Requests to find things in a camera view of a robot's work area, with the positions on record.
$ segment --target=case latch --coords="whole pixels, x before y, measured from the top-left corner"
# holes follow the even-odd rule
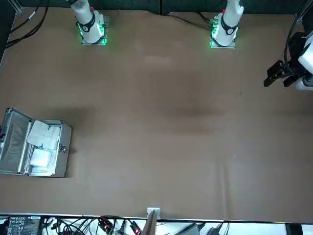
[[[65,153],[66,151],[67,151],[67,147],[62,145],[62,144],[60,144],[59,145],[59,152]]]

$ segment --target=white foam insert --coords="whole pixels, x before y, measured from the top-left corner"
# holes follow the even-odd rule
[[[57,126],[50,126],[44,139],[43,148],[45,149],[55,149],[57,141],[59,140],[61,128]]]
[[[50,152],[36,148],[34,149],[29,164],[34,166],[47,167],[49,161],[50,161]]]
[[[27,142],[37,147],[42,146],[48,129],[47,124],[36,120],[27,137]]]

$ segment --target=case lid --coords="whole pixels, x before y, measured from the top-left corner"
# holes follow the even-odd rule
[[[24,174],[29,144],[26,137],[33,119],[13,108],[5,111],[0,131],[0,173]]]

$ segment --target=black cable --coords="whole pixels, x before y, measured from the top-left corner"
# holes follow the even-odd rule
[[[299,12],[296,14],[296,17],[294,19],[294,22],[290,28],[290,31],[289,31],[289,34],[288,34],[288,37],[287,37],[287,40],[286,40],[286,44],[285,44],[285,50],[284,50],[284,63],[285,63],[285,68],[286,70],[290,71],[292,74],[295,74],[294,71],[289,67],[289,64],[288,64],[288,59],[287,59],[287,50],[288,50],[288,44],[289,44],[289,41],[290,41],[290,38],[291,38],[291,35],[292,35],[292,32],[295,28],[295,25],[297,24],[299,18],[305,13],[305,11],[308,9],[308,7],[312,7],[312,3],[313,1],[312,0],[307,0],[303,5],[302,7],[299,9]]]
[[[184,22],[186,22],[186,23],[192,24],[192,25],[194,25],[194,26],[197,26],[197,27],[200,27],[200,28],[204,28],[204,29],[206,29],[206,30],[209,30],[209,27],[208,27],[208,26],[205,26],[205,25],[203,25],[203,24],[194,23],[194,22],[192,22],[192,21],[186,20],[186,19],[181,18],[181,17],[179,17],[179,16],[174,16],[174,15],[167,15],[167,16],[174,17],[174,18],[180,19],[181,21],[184,21]]]
[[[97,229],[96,229],[96,234],[95,235],[97,235],[97,233],[98,233],[98,229],[99,229],[99,221],[98,221],[98,224],[97,224]]]
[[[209,23],[209,21],[210,21],[211,18],[205,17],[201,12],[198,12],[198,14],[200,15],[200,17],[201,17],[205,22]]]
[[[226,228],[227,230],[225,230],[224,235],[228,235],[228,231],[229,231],[229,226],[230,226],[230,224],[228,223],[227,225],[228,225],[227,228]]]
[[[32,35],[34,35],[34,34],[40,29],[40,27],[42,26],[42,24],[43,24],[43,22],[44,22],[44,20],[45,20],[45,16],[46,16],[46,14],[47,14],[47,12],[48,12],[49,4],[50,4],[50,0],[47,0],[47,5],[46,5],[46,8],[45,8],[45,13],[44,13],[42,19],[40,20],[40,22],[39,22],[30,32],[26,33],[24,36],[22,36],[22,37],[20,37],[20,38],[18,38],[18,39],[14,39],[14,40],[12,40],[12,41],[7,42],[5,48],[9,48],[9,47],[15,45],[16,43],[22,41],[23,39],[29,38],[29,37],[31,37]]]
[[[36,9],[27,17],[27,19],[21,23],[20,25],[16,26],[15,28],[13,28],[10,33],[13,33],[15,30],[19,29],[20,27],[22,27],[24,24],[26,24],[33,16],[34,14],[37,12],[38,8],[40,7],[41,3],[43,0],[40,0],[38,6],[36,7]]]

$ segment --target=metal case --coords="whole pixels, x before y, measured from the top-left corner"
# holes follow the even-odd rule
[[[35,119],[13,108],[5,111],[0,131],[0,174],[29,175],[41,177],[64,177],[72,128],[61,120],[41,120],[61,128],[51,171],[32,172],[29,162],[35,146],[27,143],[27,136]]]

